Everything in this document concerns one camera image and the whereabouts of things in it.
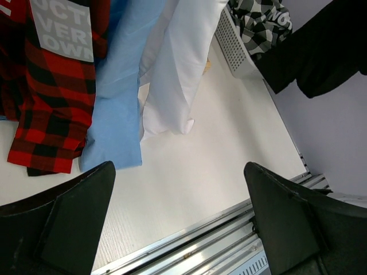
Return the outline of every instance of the white laundry basket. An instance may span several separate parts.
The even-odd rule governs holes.
[[[222,11],[215,35],[235,78],[262,78],[236,30],[228,7]]]

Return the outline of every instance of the white floor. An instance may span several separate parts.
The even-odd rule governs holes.
[[[286,178],[305,172],[261,80],[232,77],[216,41],[187,136],[164,133],[142,143],[142,167],[118,171],[95,269],[245,199],[243,168],[258,162]],[[28,178],[6,162],[16,124],[0,123],[0,205],[75,177]]]

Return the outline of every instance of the black and white checkered fabric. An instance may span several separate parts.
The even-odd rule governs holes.
[[[230,0],[235,25],[252,58],[292,33],[289,11],[282,0]]]

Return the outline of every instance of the purple wall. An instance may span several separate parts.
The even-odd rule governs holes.
[[[298,29],[329,2],[284,0],[283,4]],[[358,73],[311,100],[295,82],[272,96],[310,170],[324,173],[334,191],[367,195],[367,77]]]

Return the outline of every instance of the black garment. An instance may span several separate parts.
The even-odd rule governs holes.
[[[367,74],[366,0],[333,0],[302,28],[255,61],[275,93],[297,80],[309,98]]]

